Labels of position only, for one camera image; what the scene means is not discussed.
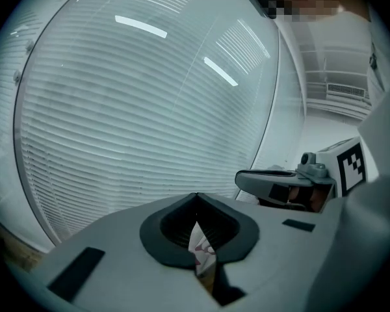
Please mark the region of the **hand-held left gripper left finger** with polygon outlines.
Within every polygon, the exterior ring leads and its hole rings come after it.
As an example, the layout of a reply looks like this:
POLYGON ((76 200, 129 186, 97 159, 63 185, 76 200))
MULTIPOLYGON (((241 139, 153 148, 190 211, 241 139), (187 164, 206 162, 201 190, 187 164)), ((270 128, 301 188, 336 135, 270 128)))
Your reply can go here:
POLYGON ((45 286, 84 311, 218 311, 189 240, 221 203, 191 193, 104 216, 45 257, 45 286))

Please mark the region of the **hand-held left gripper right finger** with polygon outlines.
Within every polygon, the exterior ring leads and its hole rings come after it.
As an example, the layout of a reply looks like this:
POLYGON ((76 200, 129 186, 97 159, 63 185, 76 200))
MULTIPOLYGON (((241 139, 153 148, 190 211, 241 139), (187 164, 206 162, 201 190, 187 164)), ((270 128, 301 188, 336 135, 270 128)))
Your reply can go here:
POLYGON ((303 311, 332 243, 332 202, 321 213, 262 207, 199 193, 197 218, 216 254, 220 305, 197 286, 198 311, 303 311))

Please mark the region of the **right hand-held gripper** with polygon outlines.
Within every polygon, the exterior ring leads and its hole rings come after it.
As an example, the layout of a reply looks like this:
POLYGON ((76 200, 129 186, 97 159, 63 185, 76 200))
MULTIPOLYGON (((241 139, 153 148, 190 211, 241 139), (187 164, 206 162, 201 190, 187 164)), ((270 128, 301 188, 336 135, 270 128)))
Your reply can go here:
POLYGON ((335 195, 345 197, 367 180, 361 139, 357 136, 315 153, 305 152, 296 171, 302 175, 288 170, 241 170, 235 175, 235 184, 273 204, 287 204, 292 187, 312 187, 312 182, 333 185, 335 195))

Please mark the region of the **person's right hand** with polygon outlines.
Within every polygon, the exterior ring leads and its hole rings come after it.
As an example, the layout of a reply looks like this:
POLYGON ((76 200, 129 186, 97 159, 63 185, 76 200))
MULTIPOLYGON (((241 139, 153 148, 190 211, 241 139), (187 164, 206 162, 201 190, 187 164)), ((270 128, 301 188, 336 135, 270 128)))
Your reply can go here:
POLYGON ((330 185, 290 187, 288 196, 290 208, 298 211, 319 213, 326 202, 330 188, 330 185))

